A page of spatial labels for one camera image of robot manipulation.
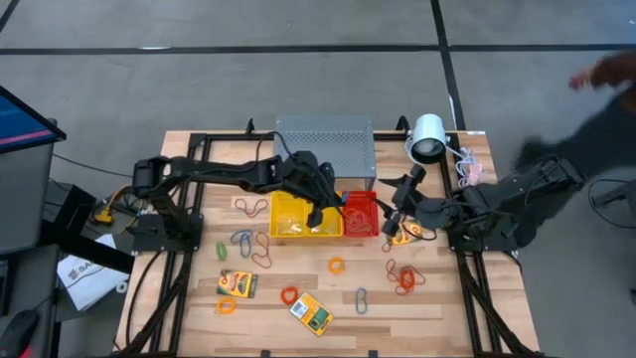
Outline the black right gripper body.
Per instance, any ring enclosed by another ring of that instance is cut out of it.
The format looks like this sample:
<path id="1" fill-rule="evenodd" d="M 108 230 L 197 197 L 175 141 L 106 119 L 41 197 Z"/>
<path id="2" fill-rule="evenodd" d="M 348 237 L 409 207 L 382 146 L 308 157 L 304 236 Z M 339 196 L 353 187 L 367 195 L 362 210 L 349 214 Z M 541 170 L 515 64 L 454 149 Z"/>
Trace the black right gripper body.
<path id="1" fill-rule="evenodd" d="M 396 209 L 401 214 L 414 217 L 418 204 L 424 199 L 417 186 L 423 181 L 426 171 L 423 167 L 412 167 L 406 175 L 410 176 L 409 184 L 396 188 Z"/>

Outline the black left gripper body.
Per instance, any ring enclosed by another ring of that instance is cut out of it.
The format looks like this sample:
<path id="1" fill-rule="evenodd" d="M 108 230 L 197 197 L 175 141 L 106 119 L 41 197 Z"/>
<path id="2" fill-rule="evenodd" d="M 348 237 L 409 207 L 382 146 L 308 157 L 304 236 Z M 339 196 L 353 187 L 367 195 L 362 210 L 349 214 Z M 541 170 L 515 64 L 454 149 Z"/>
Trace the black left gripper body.
<path id="1" fill-rule="evenodd" d="M 328 162 L 319 164 L 314 159 L 304 160 L 303 169 L 305 170 L 303 179 L 305 199 L 319 208 L 331 207 L 322 195 L 325 189 L 335 191 L 335 178 L 331 164 Z"/>

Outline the yellow Crayola crayon box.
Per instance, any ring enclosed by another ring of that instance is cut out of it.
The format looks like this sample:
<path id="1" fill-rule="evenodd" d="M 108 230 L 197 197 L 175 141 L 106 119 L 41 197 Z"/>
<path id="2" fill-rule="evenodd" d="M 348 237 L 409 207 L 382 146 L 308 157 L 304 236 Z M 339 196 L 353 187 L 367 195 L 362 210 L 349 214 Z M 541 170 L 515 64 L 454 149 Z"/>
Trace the yellow Crayola crayon box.
<path id="1" fill-rule="evenodd" d="M 390 246 L 412 244 L 422 238 L 422 227 L 414 222 L 403 223 L 397 233 L 389 239 Z"/>
<path id="2" fill-rule="evenodd" d="M 238 298 L 254 298 L 258 275 L 249 271 L 222 269 L 217 294 Z"/>
<path id="3" fill-rule="evenodd" d="M 308 292 L 299 295 L 289 312 L 318 337 L 324 335 L 334 319 L 332 312 Z"/>

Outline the red plastic slotted basket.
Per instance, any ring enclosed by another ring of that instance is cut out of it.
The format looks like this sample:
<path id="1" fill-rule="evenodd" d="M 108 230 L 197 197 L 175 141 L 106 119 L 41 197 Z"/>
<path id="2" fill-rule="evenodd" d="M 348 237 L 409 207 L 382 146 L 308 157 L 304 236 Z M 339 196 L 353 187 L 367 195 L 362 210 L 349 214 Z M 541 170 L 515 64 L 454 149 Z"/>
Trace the red plastic slotted basket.
<path id="1" fill-rule="evenodd" d="M 344 214 L 344 236 L 345 237 L 375 237 L 379 234 L 379 215 L 378 206 L 375 202 L 377 199 L 376 193 L 373 191 L 350 191 L 349 197 L 344 200 L 344 207 L 342 212 Z M 366 236 L 361 235 L 348 235 L 345 229 L 345 210 L 356 209 L 364 212 L 372 221 L 374 226 L 373 232 Z"/>

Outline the yellow plastic slotted basket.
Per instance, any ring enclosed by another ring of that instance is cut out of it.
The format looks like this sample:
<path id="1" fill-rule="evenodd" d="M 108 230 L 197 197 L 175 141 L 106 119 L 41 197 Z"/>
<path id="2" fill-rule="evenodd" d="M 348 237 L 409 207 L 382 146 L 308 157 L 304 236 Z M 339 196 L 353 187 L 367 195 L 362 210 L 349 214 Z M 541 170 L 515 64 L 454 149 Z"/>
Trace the yellow plastic slotted basket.
<path id="1" fill-rule="evenodd" d="M 343 218 L 336 208 L 329 207 L 322 211 L 320 225 L 304 228 L 304 234 L 310 237 L 340 237 L 343 235 Z"/>
<path id="2" fill-rule="evenodd" d="M 276 191 L 271 195 L 270 200 L 270 216 L 269 216 L 269 234 L 275 238 L 297 238 L 301 236 L 278 236 L 277 226 L 282 222 L 298 222 L 302 223 L 305 228 L 307 219 L 307 204 L 302 199 L 297 199 L 282 191 Z"/>

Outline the grey perforated metal riser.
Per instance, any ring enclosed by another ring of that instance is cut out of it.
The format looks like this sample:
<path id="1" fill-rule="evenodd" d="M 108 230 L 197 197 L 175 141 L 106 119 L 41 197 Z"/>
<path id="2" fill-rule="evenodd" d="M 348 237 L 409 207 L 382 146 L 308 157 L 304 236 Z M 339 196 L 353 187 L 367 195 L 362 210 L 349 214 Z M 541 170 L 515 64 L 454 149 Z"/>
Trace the grey perforated metal riser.
<path id="1" fill-rule="evenodd" d="M 377 179 L 373 121 L 363 115 L 285 115 L 274 123 L 291 152 L 329 162 L 339 190 L 372 191 Z"/>

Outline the white spot lamp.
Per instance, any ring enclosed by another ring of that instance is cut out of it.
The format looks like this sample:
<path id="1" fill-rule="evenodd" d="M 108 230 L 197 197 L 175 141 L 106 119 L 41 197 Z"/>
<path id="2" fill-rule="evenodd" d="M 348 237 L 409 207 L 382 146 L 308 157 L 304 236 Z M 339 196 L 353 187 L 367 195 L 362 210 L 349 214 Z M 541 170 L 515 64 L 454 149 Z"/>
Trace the white spot lamp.
<path id="1" fill-rule="evenodd" d="M 427 113 L 420 116 L 415 127 L 407 132 L 404 148 L 413 163 L 428 165 L 438 163 L 445 156 L 446 143 L 442 118 Z"/>

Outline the person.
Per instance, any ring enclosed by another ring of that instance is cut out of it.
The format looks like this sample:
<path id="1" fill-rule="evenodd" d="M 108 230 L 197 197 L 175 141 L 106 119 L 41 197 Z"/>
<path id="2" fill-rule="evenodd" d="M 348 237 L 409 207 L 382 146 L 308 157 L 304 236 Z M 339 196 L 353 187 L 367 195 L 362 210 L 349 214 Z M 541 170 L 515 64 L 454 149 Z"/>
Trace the person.
<path id="1" fill-rule="evenodd" d="M 628 87 L 572 135 L 552 143 L 538 136 L 527 138 L 516 169 L 556 156 L 571 162 L 588 181 L 613 169 L 636 167 L 636 50 L 604 56 L 588 69 L 593 69 L 589 86 L 595 90 Z"/>

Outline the person's hand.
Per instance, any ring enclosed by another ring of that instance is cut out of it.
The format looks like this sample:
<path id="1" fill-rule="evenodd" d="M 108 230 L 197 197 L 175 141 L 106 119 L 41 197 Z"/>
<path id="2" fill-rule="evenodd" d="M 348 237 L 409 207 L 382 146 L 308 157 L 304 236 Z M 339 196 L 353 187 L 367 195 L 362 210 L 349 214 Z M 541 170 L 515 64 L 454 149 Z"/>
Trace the person's hand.
<path id="1" fill-rule="evenodd" d="M 568 80 L 568 87 L 572 90 L 581 90 L 590 85 L 593 69 L 582 70 L 572 75 Z"/>

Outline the grey chair base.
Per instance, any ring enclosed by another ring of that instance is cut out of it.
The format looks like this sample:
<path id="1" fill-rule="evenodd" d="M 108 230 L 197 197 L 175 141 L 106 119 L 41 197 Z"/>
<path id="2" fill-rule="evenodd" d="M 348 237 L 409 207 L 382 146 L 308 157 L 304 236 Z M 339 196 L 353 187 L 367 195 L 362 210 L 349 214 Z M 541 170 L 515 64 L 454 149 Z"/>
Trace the grey chair base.
<path id="1" fill-rule="evenodd" d="M 618 201 L 626 201 L 630 209 L 636 211 L 636 180 L 622 183 L 620 186 L 592 198 L 595 207 L 606 207 Z"/>

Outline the black floor stand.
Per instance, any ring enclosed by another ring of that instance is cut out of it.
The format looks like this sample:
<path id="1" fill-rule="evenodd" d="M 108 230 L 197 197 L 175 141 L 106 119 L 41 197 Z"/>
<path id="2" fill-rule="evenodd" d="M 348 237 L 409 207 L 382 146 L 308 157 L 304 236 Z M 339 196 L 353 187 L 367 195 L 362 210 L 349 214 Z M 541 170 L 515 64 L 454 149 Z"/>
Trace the black floor stand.
<path id="1" fill-rule="evenodd" d="M 134 257 L 82 232 L 88 223 L 96 199 L 76 185 L 47 182 L 40 243 L 55 244 L 68 255 L 91 261 L 108 269 L 131 273 Z"/>

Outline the white paper sheet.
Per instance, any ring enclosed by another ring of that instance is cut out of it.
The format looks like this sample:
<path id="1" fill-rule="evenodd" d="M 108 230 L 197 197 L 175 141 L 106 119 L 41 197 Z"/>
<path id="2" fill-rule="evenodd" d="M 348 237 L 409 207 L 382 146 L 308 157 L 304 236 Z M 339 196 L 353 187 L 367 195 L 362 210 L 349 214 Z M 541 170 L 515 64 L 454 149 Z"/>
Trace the white paper sheet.
<path id="1" fill-rule="evenodd" d="M 61 245 L 66 255 L 57 275 L 75 308 L 84 311 L 129 279 L 134 257 L 117 246 L 113 234 L 97 239 L 75 236 Z"/>

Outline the grey metal cabinet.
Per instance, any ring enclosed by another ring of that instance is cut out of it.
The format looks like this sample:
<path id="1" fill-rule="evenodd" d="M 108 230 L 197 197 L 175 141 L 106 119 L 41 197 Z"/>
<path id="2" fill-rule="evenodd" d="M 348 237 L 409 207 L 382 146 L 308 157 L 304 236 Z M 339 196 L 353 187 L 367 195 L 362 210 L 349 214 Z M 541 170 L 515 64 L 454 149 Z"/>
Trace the grey metal cabinet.
<path id="1" fill-rule="evenodd" d="M 53 144 L 0 154 L 0 256 L 40 240 Z"/>

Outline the computer monitor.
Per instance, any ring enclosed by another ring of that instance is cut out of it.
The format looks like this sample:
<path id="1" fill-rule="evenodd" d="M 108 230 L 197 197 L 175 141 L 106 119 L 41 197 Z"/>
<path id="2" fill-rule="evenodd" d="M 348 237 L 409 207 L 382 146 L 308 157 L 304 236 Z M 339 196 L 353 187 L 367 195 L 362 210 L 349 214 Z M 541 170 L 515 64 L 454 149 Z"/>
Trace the computer monitor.
<path id="1" fill-rule="evenodd" d="M 67 135 L 0 86 L 0 154 L 65 141 Z"/>

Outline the black computer mouse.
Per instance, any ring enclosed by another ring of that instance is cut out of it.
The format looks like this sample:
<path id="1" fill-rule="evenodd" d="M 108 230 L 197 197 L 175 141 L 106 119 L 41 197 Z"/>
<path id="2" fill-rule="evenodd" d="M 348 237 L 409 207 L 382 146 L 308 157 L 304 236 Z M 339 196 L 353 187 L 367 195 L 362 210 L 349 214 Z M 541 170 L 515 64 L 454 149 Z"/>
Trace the black computer mouse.
<path id="1" fill-rule="evenodd" d="M 39 319 L 35 309 L 18 312 L 0 335 L 0 358 L 21 358 L 29 347 Z"/>

